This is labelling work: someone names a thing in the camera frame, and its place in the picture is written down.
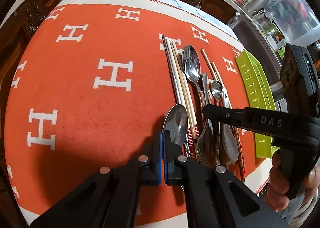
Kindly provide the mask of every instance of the hand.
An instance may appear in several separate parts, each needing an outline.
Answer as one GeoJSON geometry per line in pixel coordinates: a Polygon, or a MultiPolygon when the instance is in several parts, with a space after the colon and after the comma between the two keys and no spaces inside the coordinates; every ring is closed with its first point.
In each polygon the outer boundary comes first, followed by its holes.
{"type": "MultiPolygon", "coordinates": [[[[270,184],[267,189],[266,203],[276,212],[288,206],[289,198],[284,194],[289,190],[289,181],[279,168],[281,157],[278,151],[273,154],[270,170],[270,184]]],[[[307,203],[316,193],[320,184],[320,167],[315,166],[303,181],[306,188],[303,204],[307,203]]]]}

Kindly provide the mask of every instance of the table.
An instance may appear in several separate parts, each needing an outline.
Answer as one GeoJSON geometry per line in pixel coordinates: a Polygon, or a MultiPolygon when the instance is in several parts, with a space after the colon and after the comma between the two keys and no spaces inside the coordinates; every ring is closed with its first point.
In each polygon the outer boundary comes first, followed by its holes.
{"type": "MultiPolygon", "coordinates": [[[[162,34],[179,51],[193,45],[210,75],[204,48],[233,107],[249,106],[235,63],[243,46],[215,18],[177,0],[62,0],[27,46],[7,104],[7,170],[28,223],[101,166],[121,166],[153,142],[175,104],[162,34]]],[[[270,160],[255,158],[253,133],[240,136],[246,185],[259,192],[270,160]]],[[[185,211],[180,187],[142,187],[136,225],[187,227],[185,211]]]]}

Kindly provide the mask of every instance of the green tray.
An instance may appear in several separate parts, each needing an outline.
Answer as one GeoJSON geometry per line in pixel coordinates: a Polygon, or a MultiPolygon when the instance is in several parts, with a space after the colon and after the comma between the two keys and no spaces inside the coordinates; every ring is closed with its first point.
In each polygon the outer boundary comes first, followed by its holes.
{"type": "MultiPolygon", "coordinates": [[[[249,105],[253,108],[276,110],[266,75],[259,61],[247,50],[244,50],[236,62],[247,92],[249,105]]],[[[272,138],[254,134],[256,145],[256,157],[272,158],[273,153],[279,149],[271,146],[272,138]]]]}

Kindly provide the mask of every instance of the red stitching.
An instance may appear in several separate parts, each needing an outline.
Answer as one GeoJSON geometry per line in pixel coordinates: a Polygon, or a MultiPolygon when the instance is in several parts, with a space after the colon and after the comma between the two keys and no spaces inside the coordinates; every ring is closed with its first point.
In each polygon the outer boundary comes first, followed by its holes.
{"type": "Polygon", "coordinates": [[[220,30],[220,31],[224,32],[226,35],[230,36],[231,38],[233,38],[233,39],[234,39],[234,40],[236,40],[237,42],[241,43],[239,40],[237,40],[236,38],[234,38],[232,35],[229,35],[229,34],[228,34],[228,33],[226,33],[225,31],[221,30],[219,27],[216,27],[215,25],[213,25],[213,24],[209,23],[208,21],[206,21],[206,20],[202,19],[201,17],[198,17],[198,16],[196,16],[196,15],[194,15],[194,14],[189,13],[188,11],[185,11],[185,10],[180,9],[180,8],[178,8],[178,7],[175,7],[175,6],[173,6],[173,5],[169,5],[169,4],[167,4],[167,3],[160,2],[160,1],[158,1],[158,0],[150,0],[150,1],[157,2],[157,3],[160,3],[160,4],[165,4],[165,5],[167,5],[167,6],[170,6],[170,7],[176,8],[176,9],[178,9],[178,10],[181,10],[181,11],[183,11],[183,12],[186,12],[186,13],[188,13],[188,14],[190,14],[190,15],[192,15],[192,16],[194,16],[194,17],[196,17],[196,18],[201,19],[202,21],[206,22],[207,24],[209,24],[209,25],[211,25],[211,26],[214,26],[216,29],[218,29],[218,30],[220,30]]]}
{"type": "Polygon", "coordinates": [[[257,195],[261,190],[262,188],[264,188],[264,186],[266,185],[266,183],[269,181],[269,177],[267,178],[267,180],[265,180],[263,182],[263,184],[256,190],[255,194],[257,195]]]}

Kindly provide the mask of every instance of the silver screw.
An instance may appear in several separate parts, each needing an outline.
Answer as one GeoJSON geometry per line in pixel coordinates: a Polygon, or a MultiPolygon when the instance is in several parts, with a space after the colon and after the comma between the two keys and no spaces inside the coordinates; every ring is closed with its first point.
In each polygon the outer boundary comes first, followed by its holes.
{"type": "Polygon", "coordinates": [[[220,174],[223,174],[223,173],[226,172],[226,168],[224,166],[222,166],[222,165],[219,165],[219,166],[216,167],[216,171],[218,173],[220,173],[220,174]]]}
{"type": "Polygon", "coordinates": [[[110,172],[110,168],[107,166],[103,166],[100,168],[99,172],[103,175],[108,174],[110,172]]]}
{"type": "Polygon", "coordinates": [[[186,162],[187,160],[188,160],[188,158],[185,155],[178,156],[178,161],[180,161],[180,162],[186,162]]]}
{"type": "Polygon", "coordinates": [[[138,157],[138,160],[140,162],[147,162],[149,160],[148,156],[147,155],[141,155],[138,157]]]}

